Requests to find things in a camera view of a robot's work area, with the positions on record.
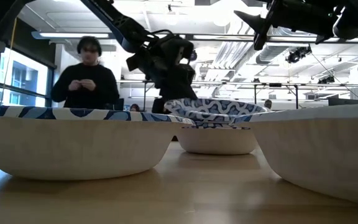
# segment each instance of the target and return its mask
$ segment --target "ceiling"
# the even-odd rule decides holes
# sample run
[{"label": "ceiling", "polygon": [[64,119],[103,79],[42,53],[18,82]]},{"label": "ceiling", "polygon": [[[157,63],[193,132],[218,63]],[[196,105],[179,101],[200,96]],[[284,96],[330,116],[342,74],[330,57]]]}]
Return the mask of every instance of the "ceiling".
[{"label": "ceiling", "polygon": [[[253,30],[235,17],[232,11],[236,9],[260,14],[265,10],[262,7],[249,7],[241,0],[220,0],[210,6],[198,6],[200,1],[117,0],[114,6],[150,31],[170,29],[174,33],[189,34],[253,34]],[[168,11],[168,4],[172,5],[172,12]],[[109,29],[80,0],[37,0],[26,5],[19,17],[42,32],[109,32]],[[65,42],[71,46],[76,45],[75,40]],[[102,40],[101,43],[105,50],[107,46],[115,45],[109,50],[121,50],[120,54],[124,56],[122,58],[130,56],[125,54],[114,40]],[[346,78],[350,74],[349,69],[358,63],[358,45],[312,44],[315,57],[309,55],[292,65],[285,62],[285,57],[288,51],[296,46],[277,47],[280,51],[274,58],[268,64],[261,65],[256,64],[259,52],[252,51],[251,43],[193,43],[198,53],[198,59],[193,63],[197,72],[196,78],[204,81],[228,78],[232,82],[250,82],[254,78],[259,78],[263,82],[316,83],[319,77],[324,76],[326,68],[333,68],[338,77]],[[227,70],[218,71],[212,68]],[[129,72],[124,60],[122,74],[127,76],[126,79],[144,77],[138,70]]]}]

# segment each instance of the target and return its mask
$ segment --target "table surface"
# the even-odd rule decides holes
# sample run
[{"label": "table surface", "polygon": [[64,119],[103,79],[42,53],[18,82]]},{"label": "table surface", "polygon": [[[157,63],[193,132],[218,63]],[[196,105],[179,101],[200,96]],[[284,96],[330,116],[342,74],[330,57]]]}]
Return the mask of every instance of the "table surface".
[{"label": "table surface", "polygon": [[116,179],[43,182],[0,170],[0,223],[358,223],[358,204],[297,187],[262,151],[189,154],[170,145],[154,169]]}]

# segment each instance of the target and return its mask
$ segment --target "person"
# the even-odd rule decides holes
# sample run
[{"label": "person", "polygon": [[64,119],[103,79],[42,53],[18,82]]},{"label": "person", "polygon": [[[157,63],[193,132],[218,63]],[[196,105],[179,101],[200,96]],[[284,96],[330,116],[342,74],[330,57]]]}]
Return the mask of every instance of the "person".
[{"label": "person", "polygon": [[83,37],[77,46],[82,63],[64,70],[52,88],[53,101],[66,101],[66,108],[104,109],[119,99],[117,81],[112,71],[98,63],[102,54],[99,41]]},{"label": "person", "polygon": [[266,100],[265,101],[265,107],[268,108],[268,109],[272,109],[272,101],[271,100]]},{"label": "person", "polygon": [[136,103],[134,103],[131,108],[129,109],[129,111],[132,111],[132,112],[140,112],[140,108],[139,108],[139,105],[137,105]]}]

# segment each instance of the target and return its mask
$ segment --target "window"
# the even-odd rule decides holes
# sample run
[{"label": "window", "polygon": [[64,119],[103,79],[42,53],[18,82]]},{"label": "window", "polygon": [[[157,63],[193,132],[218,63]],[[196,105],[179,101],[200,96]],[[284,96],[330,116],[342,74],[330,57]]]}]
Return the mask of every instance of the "window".
[{"label": "window", "polygon": [[0,88],[0,105],[4,106],[45,106],[45,98]]},{"label": "window", "polygon": [[0,83],[4,82],[5,85],[45,95],[48,67],[14,50],[5,49],[0,61]]}]

